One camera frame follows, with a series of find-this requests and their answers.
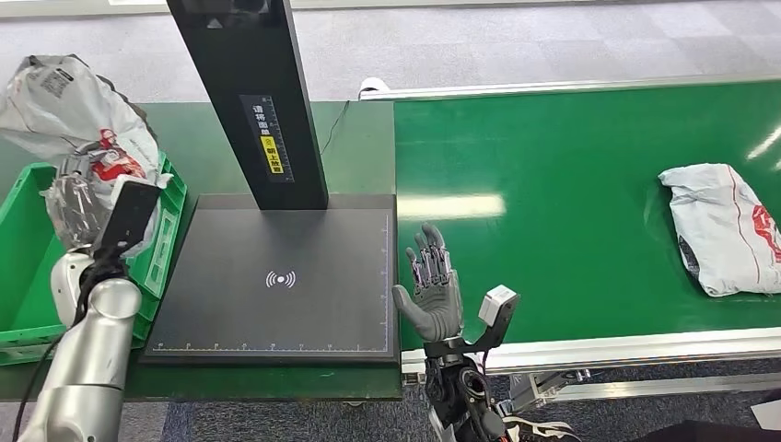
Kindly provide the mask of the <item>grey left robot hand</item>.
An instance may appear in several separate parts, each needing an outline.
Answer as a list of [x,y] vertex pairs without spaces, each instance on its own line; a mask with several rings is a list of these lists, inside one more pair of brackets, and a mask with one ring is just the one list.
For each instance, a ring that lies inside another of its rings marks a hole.
[[64,157],[41,192],[54,233],[68,251],[90,253],[99,246],[119,198],[116,180],[103,180],[93,170],[103,159],[101,153]]

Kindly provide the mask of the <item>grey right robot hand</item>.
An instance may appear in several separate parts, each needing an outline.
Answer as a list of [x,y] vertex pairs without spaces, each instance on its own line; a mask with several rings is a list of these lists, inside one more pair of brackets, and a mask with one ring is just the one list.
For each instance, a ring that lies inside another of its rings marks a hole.
[[426,343],[460,337],[463,306],[457,271],[440,230],[427,222],[414,235],[417,249],[405,255],[413,277],[413,291],[394,285],[391,295],[397,310],[412,324]]

